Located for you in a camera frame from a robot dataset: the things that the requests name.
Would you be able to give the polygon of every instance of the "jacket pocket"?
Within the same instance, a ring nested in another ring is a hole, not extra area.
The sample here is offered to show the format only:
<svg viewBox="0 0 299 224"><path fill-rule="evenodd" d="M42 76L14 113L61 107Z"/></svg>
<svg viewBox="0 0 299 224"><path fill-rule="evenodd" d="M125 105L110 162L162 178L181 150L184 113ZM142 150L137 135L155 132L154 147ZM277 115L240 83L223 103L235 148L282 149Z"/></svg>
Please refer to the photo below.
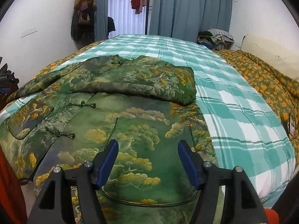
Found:
<svg viewBox="0 0 299 224"><path fill-rule="evenodd" d="M18 140L24 139L35 126L44 120L53 107L31 99L10 118L8 129Z"/></svg>

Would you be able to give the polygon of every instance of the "red garment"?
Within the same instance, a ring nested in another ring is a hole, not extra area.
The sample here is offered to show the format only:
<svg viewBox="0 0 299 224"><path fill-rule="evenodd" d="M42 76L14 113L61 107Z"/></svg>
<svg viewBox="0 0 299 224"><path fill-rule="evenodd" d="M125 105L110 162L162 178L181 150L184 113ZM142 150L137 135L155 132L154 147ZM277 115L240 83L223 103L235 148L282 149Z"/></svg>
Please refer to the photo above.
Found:
<svg viewBox="0 0 299 224"><path fill-rule="evenodd" d="M139 9L140 7L140 0L132 0L131 1L132 9Z"/></svg>
<svg viewBox="0 0 299 224"><path fill-rule="evenodd" d="M18 178L0 147L0 203L15 224L26 224L24 196Z"/></svg>
<svg viewBox="0 0 299 224"><path fill-rule="evenodd" d="M279 217L276 211L272 209L265 209L269 224L279 224Z"/></svg>

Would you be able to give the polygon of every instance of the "checkered cloth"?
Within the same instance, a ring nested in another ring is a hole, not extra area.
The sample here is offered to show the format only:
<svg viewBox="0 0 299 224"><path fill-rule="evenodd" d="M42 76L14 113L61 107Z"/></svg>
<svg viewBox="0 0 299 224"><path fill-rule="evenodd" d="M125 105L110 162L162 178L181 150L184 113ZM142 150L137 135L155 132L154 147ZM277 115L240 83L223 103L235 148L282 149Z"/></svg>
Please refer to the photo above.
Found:
<svg viewBox="0 0 299 224"><path fill-rule="evenodd" d="M211 37L211 40L216 43L217 40L221 40L221 41L224 41L224 42L235 42L234 41L234 37L229 34L228 32L224 31L224 30L220 30L220 29L209 29L208 30L212 35L213 37Z"/></svg>
<svg viewBox="0 0 299 224"><path fill-rule="evenodd" d="M66 61L105 56L152 56L194 70L196 103L204 114L218 165L242 166L265 207L285 189L295 168L295 154L284 128L265 100L243 77L205 46L161 36L120 35ZM18 99L0 114L0 123L32 98Z"/></svg>

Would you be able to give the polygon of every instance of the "sticker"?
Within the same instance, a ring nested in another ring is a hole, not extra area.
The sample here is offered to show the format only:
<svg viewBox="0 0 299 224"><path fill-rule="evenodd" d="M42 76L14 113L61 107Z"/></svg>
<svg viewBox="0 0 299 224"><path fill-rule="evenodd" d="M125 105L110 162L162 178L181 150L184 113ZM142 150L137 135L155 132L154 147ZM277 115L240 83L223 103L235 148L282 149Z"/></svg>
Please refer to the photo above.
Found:
<svg viewBox="0 0 299 224"><path fill-rule="evenodd" d="M295 119L294 117L290 114L290 134L292 135L293 138L295 138Z"/></svg>

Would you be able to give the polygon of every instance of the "pile of clothes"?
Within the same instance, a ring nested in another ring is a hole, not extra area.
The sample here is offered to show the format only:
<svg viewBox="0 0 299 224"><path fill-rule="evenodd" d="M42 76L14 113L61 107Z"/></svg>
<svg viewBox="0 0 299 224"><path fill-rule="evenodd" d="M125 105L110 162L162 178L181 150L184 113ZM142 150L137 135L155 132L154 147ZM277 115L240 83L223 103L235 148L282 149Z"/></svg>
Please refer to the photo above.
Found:
<svg viewBox="0 0 299 224"><path fill-rule="evenodd" d="M234 37L231 34L220 29L199 32L197 39L198 44L214 50L228 49L234 42Z"/></svg>
<svg viewBox="0 0 299 224"><path fill-rule="evenodd" d="M131 0L132 9L136 10L135 14L142 13L143 7L147 6L147 0Z"/></svg>

